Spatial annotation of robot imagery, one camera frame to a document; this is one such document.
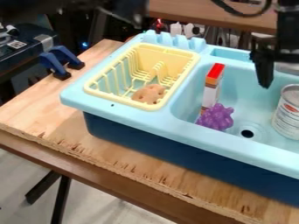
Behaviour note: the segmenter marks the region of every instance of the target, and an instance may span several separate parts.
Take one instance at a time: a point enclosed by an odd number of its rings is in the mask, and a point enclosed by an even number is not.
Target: wooden surface
[[[246,13],[256,12],[261,8],[245,3],[230,2],[229,5]],[[211,0],[150,0],[149,15],[154,18],[267,34],[274,34],[276,29],[276,13],[273,9],[260,17],[235,17],[222,10]]]
[[[87,67],[71,80],[49,76],[2,106],[5,149],[179,223],[297,224],[298,208],[87,133],[82,113],[63,106],[59,92],[120,45],[101,41],[80,56]]]

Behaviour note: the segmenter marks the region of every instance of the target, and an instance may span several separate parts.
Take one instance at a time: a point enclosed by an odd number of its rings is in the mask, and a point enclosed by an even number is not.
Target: black cable
[[[243,17],[243,18],[254,18],[260,16],[265,11],[267,11],[272,4],[272,0],[267,0],[260,11],[253,14],[245,14],[243,12],[235,10],[233,7],[229,6],[227,3],[224,3],[222,0],[211,0],[211,1],[217,4],[220,8],[222,8],[226,12],[233,14],[234,16]]]

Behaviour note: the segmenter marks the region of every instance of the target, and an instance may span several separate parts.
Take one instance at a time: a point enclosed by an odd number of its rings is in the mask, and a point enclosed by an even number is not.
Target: yellow dish rack
[[[199,55],[176,48],[136,44],[113,59],[84,85],[88,94],[145,110],[160,109],[199,61]],[[165,87],[157,104],[131,100],[139,88],[149,84]]]

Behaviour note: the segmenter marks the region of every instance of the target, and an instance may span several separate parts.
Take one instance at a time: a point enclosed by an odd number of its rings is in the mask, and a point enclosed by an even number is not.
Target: metal can
[[[299,140],[299,84],[287,85],[282,89],[272,125],[283,136]]]

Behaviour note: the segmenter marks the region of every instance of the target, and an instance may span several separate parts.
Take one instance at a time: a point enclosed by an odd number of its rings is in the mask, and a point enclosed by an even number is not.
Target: purple grape toy
[[[225,108],[221,103],[216,103],[199,117],[196,124],[214,130],[226,130],[233,126],[232,113],[233,108]]]

